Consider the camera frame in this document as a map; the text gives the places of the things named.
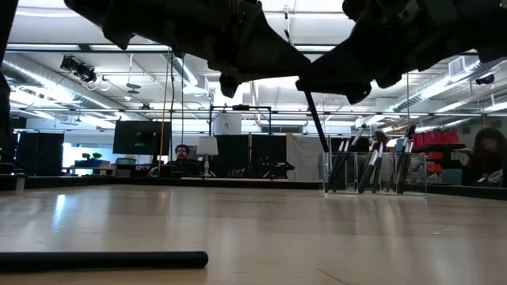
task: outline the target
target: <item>white lamp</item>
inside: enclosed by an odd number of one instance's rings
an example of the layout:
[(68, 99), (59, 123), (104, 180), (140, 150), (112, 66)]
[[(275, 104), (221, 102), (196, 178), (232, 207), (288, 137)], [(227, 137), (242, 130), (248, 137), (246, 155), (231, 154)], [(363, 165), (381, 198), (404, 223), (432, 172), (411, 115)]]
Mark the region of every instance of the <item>white lamp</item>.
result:
[(200, 137), (197, 154), (206, 155), (204, 161), (204, 177), (210, 177), (208, 156), (219, 155), (219, 148), (216, 143), (216, 137)]

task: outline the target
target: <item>computer monitor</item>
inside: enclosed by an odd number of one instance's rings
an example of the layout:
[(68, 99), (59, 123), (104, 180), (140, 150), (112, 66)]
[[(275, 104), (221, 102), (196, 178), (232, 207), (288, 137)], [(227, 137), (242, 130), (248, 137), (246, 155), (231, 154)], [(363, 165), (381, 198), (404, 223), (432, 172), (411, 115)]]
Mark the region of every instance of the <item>computer monitor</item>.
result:
[[(164, 122), (162, 155), (169, 154), (171, 123)], [(119, 121), (114, 131), (114, 154), (160, 154), (162, 122)]]

